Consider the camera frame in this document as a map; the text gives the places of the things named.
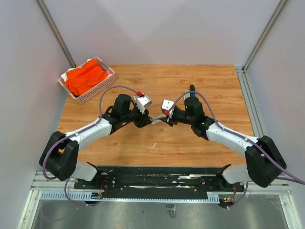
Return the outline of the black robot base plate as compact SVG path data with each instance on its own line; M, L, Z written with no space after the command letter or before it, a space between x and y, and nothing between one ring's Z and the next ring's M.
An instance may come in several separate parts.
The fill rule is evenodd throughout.
M198 197L208 192L242 193L244 183L229 184L221 167L99 166L93 181L76 179L75 189L105 190L110 197Z

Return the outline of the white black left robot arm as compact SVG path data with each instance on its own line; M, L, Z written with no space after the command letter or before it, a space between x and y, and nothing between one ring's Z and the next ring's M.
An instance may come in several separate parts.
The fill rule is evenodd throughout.
M102 177L97 174L97 167L89 162L78 162L79 152L126 124L134 123L138 128L151 124L147 110L150 104L151 99L146 95L132 99L129 95L120 94L114 105L108 107L94 122L65 134L60 131L54 132L39 160L43 171L49 171L53 178L60 181L69 178L82 179L90 188L98 188L102 184Z

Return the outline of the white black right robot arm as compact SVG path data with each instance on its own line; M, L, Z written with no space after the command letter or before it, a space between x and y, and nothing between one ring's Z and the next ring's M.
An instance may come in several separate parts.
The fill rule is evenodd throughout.
M245 164L226 165L216 178L216 186L226 191L237 182L254 182L260 187L268 187L287 168L274 141L268 136L257 138L230 129L205 115L202 103L197 97L184 101L185 109L177 107L173 101L163 100L161 110L169 125L183 123L191 126L198 137L213 141L245 157Z

